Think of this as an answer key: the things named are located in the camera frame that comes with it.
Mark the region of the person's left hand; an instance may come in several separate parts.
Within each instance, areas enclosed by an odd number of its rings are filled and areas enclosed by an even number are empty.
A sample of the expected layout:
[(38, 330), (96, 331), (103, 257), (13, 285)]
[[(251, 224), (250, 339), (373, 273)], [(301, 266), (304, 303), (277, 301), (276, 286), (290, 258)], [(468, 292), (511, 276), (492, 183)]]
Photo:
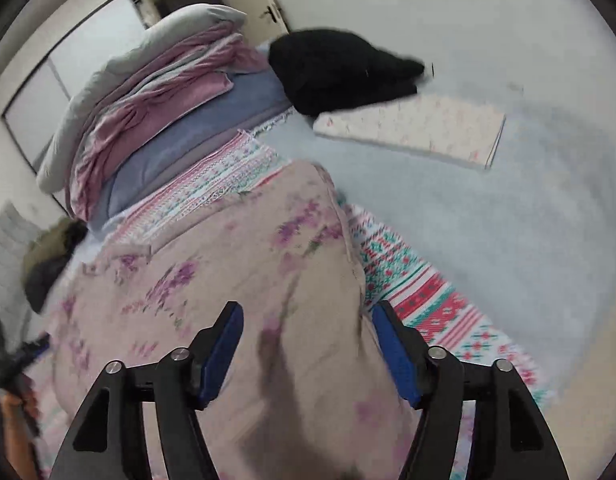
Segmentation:
[(22, 413), (38, 417), (38, 401), (32, 391), (22, 398), (6, 392), (0, 399), (3, 415), (4, 449), (7, 460), (14, 471), (23, 480), (38, 480), (32, 444), (28, 437), (26, 422)]

